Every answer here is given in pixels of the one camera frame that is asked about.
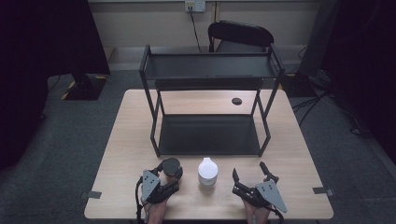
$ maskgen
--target shelf bottom tier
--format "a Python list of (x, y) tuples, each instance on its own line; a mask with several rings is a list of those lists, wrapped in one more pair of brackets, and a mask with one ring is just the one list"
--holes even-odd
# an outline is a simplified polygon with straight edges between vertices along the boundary
[(250, 115), (166, 115), (161, 155), (259, 155), (261, 148)]

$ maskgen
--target light wood tabletop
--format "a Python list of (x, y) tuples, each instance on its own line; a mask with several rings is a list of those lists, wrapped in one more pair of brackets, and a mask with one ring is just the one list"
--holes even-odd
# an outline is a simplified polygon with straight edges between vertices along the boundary
[[(167, 113), (250, 113), (255, 91), (166, 91), (162, 92)], [(261, 91), (263, 102), (271, 91)], [(155, 102), (156, 92), (151, 96)], [(233, 105), (232, 99), (242, 99)], [(254, 114), (260, 145), (265, 137), (260, 113)], [(213, 188), (203, 188), (198, 181), (202, 156), (173, 156), (180, 160), (184, 175), (180, 190), (167, 203), (165, 219), (246, 219), (242, 200), (232, 194), (233, 168), (240, 182), (254, 187), (265, 178), (259, 166), (264, 161), (269, 171), (279, 177), (277, 187), (288, 209), (285, 219), (329, 219), (332, 207), (326, 194), (315, 194), (322, 187), (317, 169), (291, 110), (286, 93), (278, 91), (267, 118), (272, 138), (262, 157), (211, 156), (219, 167)], [(157, 141), (161, 118), (157, 127)], [(150, 142), (152, 117), (144, 91), (125, 92), (119, 114), (109, 137), (92, 191), (102, 192), (100, 199), (89, 199), (87, 218), (135, 219), (134, 190), (144, 169), (153, 169), (166, 156), (156, 157)], [(274, 213), (270, 218), (277, 219)]]

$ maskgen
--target chair seat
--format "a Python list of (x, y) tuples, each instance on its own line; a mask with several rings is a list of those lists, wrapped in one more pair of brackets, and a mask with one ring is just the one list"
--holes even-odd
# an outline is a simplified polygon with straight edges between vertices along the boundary
[(222, 40), (216, 52), (265, 52), (266, 48)]

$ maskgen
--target wall outlet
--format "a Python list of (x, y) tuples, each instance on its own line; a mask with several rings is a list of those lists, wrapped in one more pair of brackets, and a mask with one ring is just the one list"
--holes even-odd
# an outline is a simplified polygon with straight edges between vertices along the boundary
[(186, 12), (190, 12), (189, 7), (193, 12), (205, 12), (206, 2), (205, 0), (189, 0), (184, 2), (184, 8)]

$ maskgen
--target carpeted floor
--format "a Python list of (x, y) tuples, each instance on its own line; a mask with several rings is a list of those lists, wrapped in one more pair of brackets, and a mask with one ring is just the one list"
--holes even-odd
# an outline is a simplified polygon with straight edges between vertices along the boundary
[[(88, 220), (86, 201), (79, 196), (92, 188), (123, 94), (141, 88), (138, 72), (113, 72), (97, 101), (61, 100), (73, 79), (57, 79), (49, 79), (49, 87), (55, 86), (30, 146), (18, 164), (0, 172), (0, 223), (129, 223)], [(290, 103), (309, 99), (292, 97)], [(296, 113), (297, 120), (308, 108)], [(334, 191), (330, 197), (334, 217), (318, 222), (394, 223), (396, 180), (376, 154), (375, 140), (351, 133), (352, 125), (351, 117), (329, 96), (310, 110), (301, 125), (323, 185)]]

